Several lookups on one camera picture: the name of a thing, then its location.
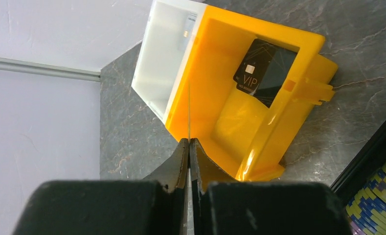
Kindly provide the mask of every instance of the black vip card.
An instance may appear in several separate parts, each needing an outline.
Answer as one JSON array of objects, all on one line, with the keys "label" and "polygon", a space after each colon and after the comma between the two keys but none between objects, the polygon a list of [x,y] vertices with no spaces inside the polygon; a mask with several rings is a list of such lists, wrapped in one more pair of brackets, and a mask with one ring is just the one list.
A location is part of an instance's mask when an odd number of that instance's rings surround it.
[{"label": "black vip card", "polygon": [[288,75],[296,52],[255,39],[234,75],[236,88],[268,108]]}]

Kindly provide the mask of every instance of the white wall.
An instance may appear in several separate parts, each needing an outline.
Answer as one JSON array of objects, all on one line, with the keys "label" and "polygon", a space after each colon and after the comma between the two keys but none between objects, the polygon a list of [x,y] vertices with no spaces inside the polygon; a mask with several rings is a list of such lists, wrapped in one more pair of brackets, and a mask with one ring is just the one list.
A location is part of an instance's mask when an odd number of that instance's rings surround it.
[{"label": "white wall", "polygon": [[33,190],[99,179],[100,84],[0,71],[0,235]]},{"label": "white wall", "polygon": [[152,0],[0,0],[0,57],[100,71],[143,37]]}]

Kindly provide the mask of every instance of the white plastic container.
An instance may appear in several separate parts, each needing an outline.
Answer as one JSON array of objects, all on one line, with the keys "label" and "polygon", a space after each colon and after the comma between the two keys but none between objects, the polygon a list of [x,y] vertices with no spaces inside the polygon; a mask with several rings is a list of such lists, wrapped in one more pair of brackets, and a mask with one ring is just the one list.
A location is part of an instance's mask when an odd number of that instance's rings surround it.
[{"label": "white plastic container", "polygon": [[132,88],[165,124],[207,4],[155,0]]}]

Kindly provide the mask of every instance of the yellow plastic bin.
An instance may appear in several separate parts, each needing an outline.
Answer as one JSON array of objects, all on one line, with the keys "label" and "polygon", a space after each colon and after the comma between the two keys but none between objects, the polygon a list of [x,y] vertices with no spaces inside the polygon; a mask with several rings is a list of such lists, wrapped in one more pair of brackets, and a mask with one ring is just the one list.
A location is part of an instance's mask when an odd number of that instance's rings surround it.
[{"label": "yellow plastic bin", "polygon": [[[161,120],[178,141],[198,138],[206,154],[239,181],[279,177],[284,171],[279,161],[314,105],[334,95],[328,83],[337,65],[318,54],[323,36],[217,7],[203,9]],[[296,52],[269,108],[233,80],[256,38]]]}]

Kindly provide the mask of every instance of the gray metal strip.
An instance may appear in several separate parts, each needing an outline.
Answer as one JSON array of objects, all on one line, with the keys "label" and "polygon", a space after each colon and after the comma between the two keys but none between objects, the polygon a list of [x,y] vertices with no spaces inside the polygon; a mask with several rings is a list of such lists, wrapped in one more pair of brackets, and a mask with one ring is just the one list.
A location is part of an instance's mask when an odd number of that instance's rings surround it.
[{"label": "gray metal strip", "polygon": [[100,81],[100,72],[76,70],[65,67],[43,65],[19,60],[0,58],[0,70],[25,72],[46,76],[65,77],[87,81]]}]

